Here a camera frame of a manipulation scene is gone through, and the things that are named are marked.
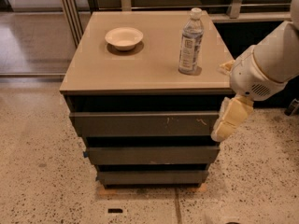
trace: drawer cabinet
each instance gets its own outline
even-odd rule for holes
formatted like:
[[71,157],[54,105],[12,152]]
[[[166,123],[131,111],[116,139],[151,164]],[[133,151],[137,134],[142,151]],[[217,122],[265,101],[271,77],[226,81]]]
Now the drawer cabinet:
[[220,152],[210,138],[220,95],[65,96],[105,186],[196,184]]

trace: bottle label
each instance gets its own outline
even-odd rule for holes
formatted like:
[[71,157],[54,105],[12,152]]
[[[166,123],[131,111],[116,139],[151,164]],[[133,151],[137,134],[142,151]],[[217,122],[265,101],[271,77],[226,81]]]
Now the bottle label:
[[182,44],[181,44],[181,54],[180,54],[180,61],[179,66],[184,70],[192,71],[193,67],[193,57],[194,57],[194,47],[195,47],[195,39],[190,39],[188,37],[182,37]]

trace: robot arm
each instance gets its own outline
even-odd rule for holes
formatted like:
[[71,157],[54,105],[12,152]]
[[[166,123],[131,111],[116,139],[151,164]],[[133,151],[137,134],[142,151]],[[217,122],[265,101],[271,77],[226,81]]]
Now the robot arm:
[[299,0],[292,0],[291,17],[292,21],[284,21],[259,44],[226,64],[236,96],[223,101],[213,140],[225,140],[253,111],[254,101],[282,91],[299,75]]

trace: speckled floor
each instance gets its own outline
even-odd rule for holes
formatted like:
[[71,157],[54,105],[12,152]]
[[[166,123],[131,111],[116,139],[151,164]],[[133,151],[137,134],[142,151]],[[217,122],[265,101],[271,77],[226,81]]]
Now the speckled floor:
[[298,115],[255,109],[221,143],[200,189],[104,190],[83,158],[60,85],[0,79],[1,224],[298,223]]

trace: plastic water bottle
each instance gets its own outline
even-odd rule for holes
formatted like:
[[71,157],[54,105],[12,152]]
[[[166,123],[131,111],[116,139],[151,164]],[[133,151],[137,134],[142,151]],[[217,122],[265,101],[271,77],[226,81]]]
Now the plastic water bottle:
[[184,74],[194,74],[197,69],[198,53],[204,35],[201,15],[202,9],[193,8],[190,19],[183,28],[178,70]]

